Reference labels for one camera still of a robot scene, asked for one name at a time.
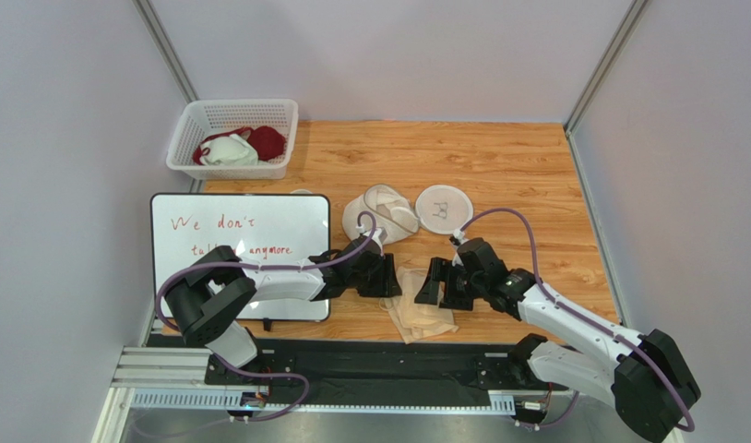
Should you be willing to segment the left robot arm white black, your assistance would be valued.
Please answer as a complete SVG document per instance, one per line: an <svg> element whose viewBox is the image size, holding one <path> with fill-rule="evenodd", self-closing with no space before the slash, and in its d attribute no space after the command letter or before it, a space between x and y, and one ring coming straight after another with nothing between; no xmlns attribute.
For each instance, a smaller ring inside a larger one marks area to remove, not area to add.
<svg viewBox="0 0 751 443"><path fill-rule="evenodd" d="M375 238L361 235L342 250L291 265L260 265L218 246L168 278L156 298L167 304L186 345L206 347L228 365L243 368L259 355L254 336L237 322L248 305L322 302L349 289L371 298L402 293L394 257Z"/></svg>

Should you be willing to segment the beige bra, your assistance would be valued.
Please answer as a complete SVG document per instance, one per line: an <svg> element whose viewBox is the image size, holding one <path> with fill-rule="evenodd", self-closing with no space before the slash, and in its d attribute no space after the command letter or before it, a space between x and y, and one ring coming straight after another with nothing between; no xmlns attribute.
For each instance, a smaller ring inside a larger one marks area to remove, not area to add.
<svg viewBox="0 0 751 443"><path fill-rule="evenodd" d="M459 330L450 309L414 302L426 276L427 273L421 269L398 268L397 277L402 295L378 301L379 308L388 313L406 344Z"/></svg>

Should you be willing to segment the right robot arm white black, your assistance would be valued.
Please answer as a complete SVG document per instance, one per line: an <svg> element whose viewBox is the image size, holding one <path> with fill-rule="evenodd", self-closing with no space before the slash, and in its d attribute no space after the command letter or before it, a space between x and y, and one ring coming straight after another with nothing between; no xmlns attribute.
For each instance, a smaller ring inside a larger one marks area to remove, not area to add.
<svg viewBox="0 0 751 443"><path fill-rule="evenodd" d="M562 385L612 407L649 442L691 426L701 391L675 340L654 329L643 334L599 317L565 298L533 273L509 269L482 238L455 240L456 254L431 260L414 301L470 310L483 299L496 312L543 329L560 346L530 334L511 354L522 376Z"/></svg>

